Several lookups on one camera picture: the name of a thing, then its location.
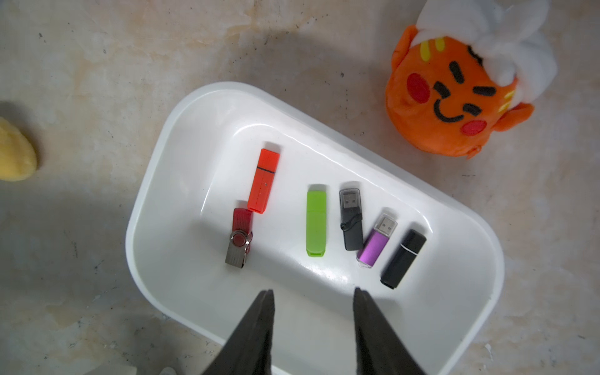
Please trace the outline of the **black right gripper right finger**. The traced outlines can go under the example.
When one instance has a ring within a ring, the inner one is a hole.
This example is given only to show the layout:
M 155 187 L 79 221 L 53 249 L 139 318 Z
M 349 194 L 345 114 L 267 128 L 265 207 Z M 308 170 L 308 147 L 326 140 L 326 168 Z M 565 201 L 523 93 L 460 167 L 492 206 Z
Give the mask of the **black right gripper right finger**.
M 424 374 L 370 293 L 353 296 L 357 374 Z

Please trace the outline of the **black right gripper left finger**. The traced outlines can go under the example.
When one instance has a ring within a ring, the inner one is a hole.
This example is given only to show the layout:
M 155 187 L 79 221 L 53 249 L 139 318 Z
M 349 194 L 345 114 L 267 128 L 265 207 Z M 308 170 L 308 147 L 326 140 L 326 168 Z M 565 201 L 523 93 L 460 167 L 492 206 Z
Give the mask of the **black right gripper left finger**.
M 274 315 L 273 291 L 259 292 L 203 374 L 272 374 Z

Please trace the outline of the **dark red swivel usb drive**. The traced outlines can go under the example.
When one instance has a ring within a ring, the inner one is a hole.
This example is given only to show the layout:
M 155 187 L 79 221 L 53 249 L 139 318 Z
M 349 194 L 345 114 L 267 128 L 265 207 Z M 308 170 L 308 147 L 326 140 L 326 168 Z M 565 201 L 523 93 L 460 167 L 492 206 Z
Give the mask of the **dark red swivel usb drive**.
M 253 211 L 236 208 L 225 263 L 243 268 L 253 241 Z

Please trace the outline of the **black silver usb drive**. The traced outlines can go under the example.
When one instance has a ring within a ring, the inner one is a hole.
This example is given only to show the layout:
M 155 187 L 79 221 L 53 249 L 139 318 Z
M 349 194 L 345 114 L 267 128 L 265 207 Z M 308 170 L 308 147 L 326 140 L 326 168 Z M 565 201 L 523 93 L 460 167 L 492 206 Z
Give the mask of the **black silver usb drive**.
M 359 251 L 363 249 L 363 210 L 361 194 L 358 188 L 342 189 L 339 192 L 341 207 L 341 225 L 345 249 Z

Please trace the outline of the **green usb drive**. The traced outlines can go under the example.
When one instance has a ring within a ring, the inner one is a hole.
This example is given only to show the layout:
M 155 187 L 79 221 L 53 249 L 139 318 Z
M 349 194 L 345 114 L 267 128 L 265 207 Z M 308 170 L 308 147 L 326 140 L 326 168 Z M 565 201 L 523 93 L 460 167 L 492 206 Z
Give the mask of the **green usb drive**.
M 324 185 L 314 184 L 306 195 L 306 251 L 310 257 L 326 252 L 328 233 L 328 195 Z

